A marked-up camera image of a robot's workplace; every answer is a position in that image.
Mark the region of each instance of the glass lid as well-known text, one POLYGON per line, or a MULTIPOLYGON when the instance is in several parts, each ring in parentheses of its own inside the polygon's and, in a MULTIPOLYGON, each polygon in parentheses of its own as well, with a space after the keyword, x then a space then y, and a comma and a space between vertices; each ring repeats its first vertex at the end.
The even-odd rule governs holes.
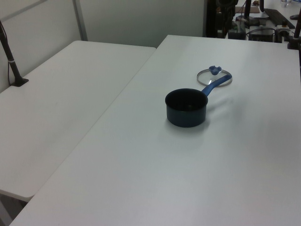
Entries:
MULTIPOLYGON (((221 67, 215 67, 211 66, 209 69, 202 70, 201 72, 198 73, 197 75, 197 80, 199 83, 201 83, 204 86, 209 85, 210 83, 214 82, 215 80, 218 80, 222 76, 230 74, 229 72, 222 70, 221 67)), ((232 78, 218 87, 223 87, 223 86, 228 86, 232 82, 232 78)))

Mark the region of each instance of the table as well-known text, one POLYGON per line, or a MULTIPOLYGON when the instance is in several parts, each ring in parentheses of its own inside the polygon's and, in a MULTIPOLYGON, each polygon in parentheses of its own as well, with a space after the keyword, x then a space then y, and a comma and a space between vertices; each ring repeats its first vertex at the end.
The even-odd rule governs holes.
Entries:
MULTIPOLYGON (((243 6, 244 2, 245 2, 245 0, 238 0, 237 6, 243 6)), ((288 7, 283 7, 281 5, 280 0, 264 0, 264 8, 271 8, 271 9, 278 10, 286 19, 288 19, 294 26, 296 26, 297 20, 291 20, 290 16, 299 14, 300 8, 301 8, 301 3, 292 1, 288 5, 288 7)), ((234 20, 239 15, 240 15, 239 13, 235 14, 234 20)), ((260 13, 250 13, 250 16, 262 17, 262 18, 268 17, 268 15, 266 13, 261 12, 261 11, 260 11, 260 13)), ((267 26, 270 26, 272 28, 275 27, 275 25, 270 20, 267 21, 267 26)))
POLYGON ((300 113, 297 51, 167 36, 12 226, 298 225, 300 113), (170 124, 166 94, 211 65, 233 82, 206 121, 170 124))
POLYGON ((76 41, 0 94, 0 193, 29 201, 155 48, 76 41))

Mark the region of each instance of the blue handle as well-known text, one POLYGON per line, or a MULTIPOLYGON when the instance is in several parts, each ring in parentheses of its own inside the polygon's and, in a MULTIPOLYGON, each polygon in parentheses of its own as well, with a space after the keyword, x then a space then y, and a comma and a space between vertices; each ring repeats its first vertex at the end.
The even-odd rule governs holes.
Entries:
POLYGON ((210 94, 210 92, 217 86, 223 84, 224 82, 228 81, 229 79, 232 78, 232 75, 230 74, 226 74, 225 76, 221 77, 218 80, 215 80, 214 82, 210 83, 209 85, 207 85, 202 92, 208 96, 210 94))

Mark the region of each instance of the wall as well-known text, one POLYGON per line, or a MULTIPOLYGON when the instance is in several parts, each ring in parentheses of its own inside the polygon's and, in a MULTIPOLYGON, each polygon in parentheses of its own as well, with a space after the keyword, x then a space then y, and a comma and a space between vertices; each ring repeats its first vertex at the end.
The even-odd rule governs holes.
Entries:
MULTIPOLYGON (((72 0, 47 0, 2 23, 21 76, 80 40, 72 0)), ((7 87, 7 58, 0 45, 0 92, 7 87)))
POLYGON ((78 1, 89 41, 158 47, 168 34, 205 34, 206 0, 78 1))

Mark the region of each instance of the blue saucepan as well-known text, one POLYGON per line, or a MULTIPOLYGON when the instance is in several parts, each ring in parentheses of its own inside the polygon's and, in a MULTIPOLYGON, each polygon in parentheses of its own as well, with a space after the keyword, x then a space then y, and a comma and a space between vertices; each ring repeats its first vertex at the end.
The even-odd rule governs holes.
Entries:
POLYGON ((179 127, 194 127, 205 121, 208 95, 217 86, 231 79, 227 74, 206 86, 202 91, 196 89, 177 89, 166 98, 167 119, 179 127))

